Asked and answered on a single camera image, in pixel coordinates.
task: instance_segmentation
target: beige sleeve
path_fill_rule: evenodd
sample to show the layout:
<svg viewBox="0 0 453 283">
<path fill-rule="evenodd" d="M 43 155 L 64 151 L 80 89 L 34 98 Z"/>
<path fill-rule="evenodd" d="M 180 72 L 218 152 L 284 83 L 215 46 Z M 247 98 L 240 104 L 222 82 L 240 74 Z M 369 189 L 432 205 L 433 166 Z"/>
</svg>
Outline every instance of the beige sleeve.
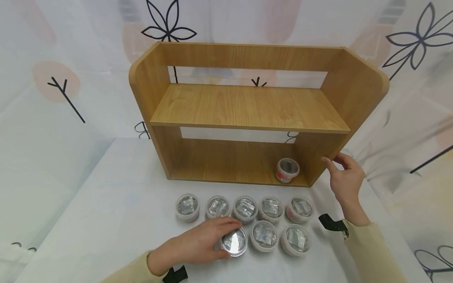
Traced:
<svg viewBox="0 0 453 283">
<path fill-rule="evenodd" d="M 407 283 L 400 266 L 387 248 L 378 225 L 356 227 L 343 219 L 349 231 L 345 240 L 363 283 Z"/>
<path fill-rule="evenodd" d="M 153 275 L 147 265 L 147 257 L 151 251 L 147 251 L 133 262 L 116 271 L 101 283 L 159 283 L 167 275 L 166 272 L 162 276 Z"/>
</svg>

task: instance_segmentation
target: foil seal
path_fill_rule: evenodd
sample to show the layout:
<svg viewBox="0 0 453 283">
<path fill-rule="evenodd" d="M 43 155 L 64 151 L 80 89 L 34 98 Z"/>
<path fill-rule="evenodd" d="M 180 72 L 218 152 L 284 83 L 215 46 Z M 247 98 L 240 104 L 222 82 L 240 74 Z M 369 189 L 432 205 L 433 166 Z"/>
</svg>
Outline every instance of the foil seal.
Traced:
<svg viewBox="0 0 453 283">
<path fill-rule="evenodd" d="M 310 217 L 313 214 L 313 208 L 306 199 L 295 197 L 291 201 L 291 206 L 294 211 L 304 217 Z"/>
<path fill-rule="evenodd" d="M 222 249 L 232 257 L 243 255 L 247 249 L 247 235 L 244 229 L 236 229 L 222 237 Z"/>
<path fill-rule="evenodd" d="M 251 217 L 255 214 L 256 206 L 253 200 L 248 197 L 242 197 L 236 201 L 235 208 L 237 213 L 242 217 Z"/>
<path fill-rule="evenodd" d="M 291 248 L 298 252 L 305 253 L 310 248 L 307 232 L 297 226 L 289 227 L 285 236 Z"/>
<path fill-rule="evenodd" d="M 258 222 L 253 227 L 252 235 L 257 244 L 264 248 L 272 248 L 277 243 L 277 231 L 266 221 Z"/>
<path fill-rule="evenodd" d="M 228 202 L 223 197 L 213 197 L 207 203 L 207 212 L 213 217 L 225 217 L 228 216 L 230 208 Z"/>
<path fill-rule="evenodd" d="M 283 214 L 280 202 L 273 198 L 266 198 L 261 202 L 261 209 L 270 218 L 279 218 Z"/>
<path fill-rule="evenodd" d="M 191 195 L 183 196 L 178 203 L 178 213 L 181 215 L 190 215 L 196 211 L 198 201 Z"/>
</svg>

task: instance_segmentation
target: wooden shelf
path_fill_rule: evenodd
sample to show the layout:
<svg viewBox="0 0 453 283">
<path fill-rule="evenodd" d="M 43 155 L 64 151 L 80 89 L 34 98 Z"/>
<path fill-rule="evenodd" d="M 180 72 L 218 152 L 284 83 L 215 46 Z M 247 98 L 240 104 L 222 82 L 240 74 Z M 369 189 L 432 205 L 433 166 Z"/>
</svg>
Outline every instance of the wooden shelf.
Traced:
<svg viewBox="0 0 453 283">
<path fill-rule="evenodd" d="M 168 66 L 327 72 L 321 89 L 172 84 Z M 342 47 L 157 42 L 130 87 L 168 179 L 310 187 L 389 90 L 388 77 Z M 183 139 L 181 126 L 298 132 L 294 144 Z M 289 184 L 275 174 L 295 159 Z"/>
<path fill-rule="evenodd" d="M 290 184 L 280 183 L 277 162 L 298 160 L 293 144 L 182 139 L 169 179 L 309 187 L 303 172 Z"/>
<path fill-rule="evenodd" d="M 347 134 L 319 89 L 170 84 L 152 125 Z"/>
</svg>

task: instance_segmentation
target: plastic container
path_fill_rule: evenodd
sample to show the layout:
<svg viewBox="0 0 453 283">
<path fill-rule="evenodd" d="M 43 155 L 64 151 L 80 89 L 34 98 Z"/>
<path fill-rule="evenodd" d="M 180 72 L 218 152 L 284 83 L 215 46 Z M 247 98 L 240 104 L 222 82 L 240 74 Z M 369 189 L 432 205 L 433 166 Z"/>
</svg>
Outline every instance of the plastic container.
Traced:
<svg viewBox="0 0 453 283">
<path fill-rule="evenodd" d="M 249 196 L 238 197 L 234 201 L 233 206 L 233 217 L 242 222 L 242 224 L 252 223 L 258 214 L 258 206 L 253 198 Z"/>
<path fill-rule="evenodd" d="M 289 183 L 299 175 L 299 164 L 291 158 L 282 158 L 277 163 L 277 179 L 282 183 Z"/>
<path fill-rule="evenodd" d="M 250 242 L 257 251 L 270 253 L 275 250 L 279 242 L 277 229 L 268 221 L 258 221 L 253 225 L 250 233 Z"/>
<path fill-rule="evenodd" d="M 308 221 L 313 213 L 313 205 L 304 197 L 293 197 L 285 208 L 286 217 L 295 224 Z"/>
<path fill-rule="evenodd" d="M 209 219 L 230 215 L 230 202 L 222 196 L 214 196 L 206 203 L 206 216 Z"/>
<path fill-rule="evenodd" d="M 220 246 L 234 258 L 241 256 L 247 250 L 247 234 L 242 228 L 231 231 L 222 237 Z"/>
<path fill-rule="evenodd" d="M 176 216 L 182 221 L 193 222 L 198 218 L 199 214 L 200 201 L 193 194 L 183 194 L 176 201 Z"/>
<path fill-rule="evenodd" d="M 289 256 L 306 256 L 311 249 L 311 243 L 310 234 L 301 225 L 297 224 L 288 226 L 283 230 L 282 236 L 280 237 L 282 249 Z"/>
<path fill-rule="evenodd" d="M 272 207 L 274 205 L 277 205 L 277 207 L 273 211 L 274 213 L 272 213 Z M 275 197 L 264 197 L 258 206 L 258 218 L 260 220 L 269 221 L 270 223 L 278 223 L 282 218 L 283 213 L 284 207 Z"/>
</svg>

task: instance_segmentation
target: white table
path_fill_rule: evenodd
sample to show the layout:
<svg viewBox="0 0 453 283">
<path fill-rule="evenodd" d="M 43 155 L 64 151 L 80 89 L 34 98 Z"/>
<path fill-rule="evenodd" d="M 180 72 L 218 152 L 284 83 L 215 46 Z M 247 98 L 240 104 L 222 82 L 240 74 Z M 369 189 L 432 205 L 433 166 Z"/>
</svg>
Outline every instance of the white table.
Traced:
<svg viewBox="0 0 453 283">
<path fill-rule="evenodd" d="M 316 213 L 304 226 L 311 233 L 312 250 L 306 258 L 295 259 L 285 255 L 280 247 L 271 254 L 259 254 L 249 246 L 237 259 L 204 266 L 186 265 L 189 282 L 358 282 L 342 234 L 325 230 L 318 221 L 322 213 L 329 213 L 334 220 L 342 218 L 328 179 L 324 172 L 311 189 L 169 181 L 150 140 L 118 139 L 16 282 L 99 282 L 145 250 L 201 223 L 205 219 L 206 201 L 216 194 L 230 202 L 242 194 L 256 200 L 276 196 L 284 204 L 295 195 L 311 199 Z M 175 201 L 186 192 L 197 195 L 202 205 L 200 217 L 194 223 L 181 223 L 175 216 Z M 360 200 L 372 221 L 380 225 L 409 282 L 428 283 L 428 277 L 368 183 L 362 186 Z M 288 224 L 283 219 L 277 225 L 279 233 Z M 246 226 L 247 233 L 250 229 L 250 225 Z"/>
</svg>

